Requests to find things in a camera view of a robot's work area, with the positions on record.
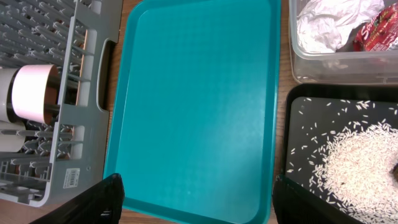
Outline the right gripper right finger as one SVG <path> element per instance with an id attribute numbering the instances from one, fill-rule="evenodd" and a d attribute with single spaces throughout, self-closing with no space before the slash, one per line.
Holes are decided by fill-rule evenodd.
<path id="1" fill-rule="evenodd" d="M 284 175 L 276 177 L 272 203 L 279 224 L 362 224 Z"/>

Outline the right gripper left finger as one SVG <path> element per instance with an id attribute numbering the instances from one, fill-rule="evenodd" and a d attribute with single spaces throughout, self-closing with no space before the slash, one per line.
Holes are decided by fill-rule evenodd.
<path id="1" fill-rule="evenodd" d="M 118 224 L 124 196 L 121 175 L 114 173 L 31 224 Z"/>

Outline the rice grains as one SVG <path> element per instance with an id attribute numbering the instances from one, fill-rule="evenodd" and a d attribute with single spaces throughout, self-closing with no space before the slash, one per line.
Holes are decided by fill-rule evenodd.
<path id="1" fill-rule="evenodd" d="M 285 175 L 362 223 L 397 223 L 397 104 L 299 97 Z"/>

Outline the brown food scrap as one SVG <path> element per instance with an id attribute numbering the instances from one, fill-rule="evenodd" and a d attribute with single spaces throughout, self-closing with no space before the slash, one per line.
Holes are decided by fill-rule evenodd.
<path id="1" fill-rule="evenodd" d="M 396 181 L 398 181 L 398 164 L 396 164 L 396 165 L 394 166 L 394 168 L 392 169 L 391 173 L 392 173 L 394 179 L 395 179 Z"/>

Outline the small white plate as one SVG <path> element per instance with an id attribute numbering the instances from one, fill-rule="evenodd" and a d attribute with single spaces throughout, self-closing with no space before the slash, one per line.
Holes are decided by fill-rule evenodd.
<path id="1" fill-rule="evenodd" d="M 58 77 L 54 65 L 26 65 L 17 72 L 12 87 L 15 114 L 38 123 L 50 124 L 53 113 L 45 105 L 57 102 L 57 87 L 48 86 L 49 78 Z"/>

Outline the grey bowl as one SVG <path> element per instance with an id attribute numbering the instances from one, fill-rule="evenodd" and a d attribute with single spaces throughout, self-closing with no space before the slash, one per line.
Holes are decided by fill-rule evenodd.
<path id="1" fill-rule="evenodd" d="M 18 68 L 1 69 L 1 121 L 8 123 L 16 121 L 16 115 L 8 104 L 11 103 L 12 81 L 18 70 Z"/>

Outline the red snack wrapper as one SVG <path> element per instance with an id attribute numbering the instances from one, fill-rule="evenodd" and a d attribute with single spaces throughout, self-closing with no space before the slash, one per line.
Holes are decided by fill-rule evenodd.
<path id="1" fill-rule="evenodd" d="M 356 34 L 355 52 L 397 50 L 397 3 L 383 9 Z"/>

